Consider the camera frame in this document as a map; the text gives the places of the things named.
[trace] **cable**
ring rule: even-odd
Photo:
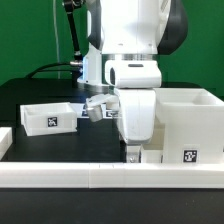
[[[58,27],[57,27],[57,5],[56,0],[53,0],[53,19],[54,19],[54,34],[56,41],[56,52],[57,52],[57,61],[60,63],[60,45],[59,45],[59,37],[58,37]],[[58,71],[58,79],[61,78],[61,72]]]
[[[30,72],[28,75],[25,76],[25,78],[32,79],[32,77],[36,73],[41,72],[41,71],[43,71],[46,68],[52,68],[52,67],[58,67],[58,66],[65,66],[65,65],[70,65],[70,63],[69,62],[60,62],[60,63],[53,63],[53,64],[44,65],[44,66],[41,66],[41,67],[37,68],[33,72]]]

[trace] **green background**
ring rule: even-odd
[[[60,58],[69,61],[73,56],[69,26],[62,0],[56,2]],[[158,57],[163,80],[196,83],[224,96],[224,1],[183,0],[183,4],[188,37],[175,53]],[[84,53],[88,48],[85,12],[83,8],[74,13]],[[1,1],[0,84],[56,61],[53,0]],[[47,75],[57,78],[57,74]]]

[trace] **black surface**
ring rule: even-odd
[[[222,190],[1,189],[0,223],[223,224]]]
[[[96,94],[72,87],[71,80],[13,79],[0,87],[0,126],[14,127],[14,142],[2,161],[24,162],[119,162],[119,134],[112,120],[92,123],[78,119],[76,133],[26,135],[20,125],[20,105],[85,103]]]
[[[78,132],[27,137],[23,126],[2,161],[10,162],[121,162],[117,128],[112,120],[78,120]]]

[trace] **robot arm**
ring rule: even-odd
[[[161,73],[152,56],[172,53],[186,38],[181,0],[86,0],[86,6],[90,50],[78,81],[101,85],[103,70],[108,85],[114,87],[112,95],[87,99],[89,116],[99,120],[100,105],[112,100],[124,141],[147,143],[155,119],[153,88],[161,85]],[[103,56],[109,58],[105,64]]]

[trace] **white bin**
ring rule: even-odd
[[[156,89],[154,134],[146,150],[163,163],[223,162],[224,102],[204,89]]]
[[[0,128],[0,159],[12,144],[12,128]]]
[[[76,131],[77,114],[70,103],[22,105],[20,112],[27,136]]]

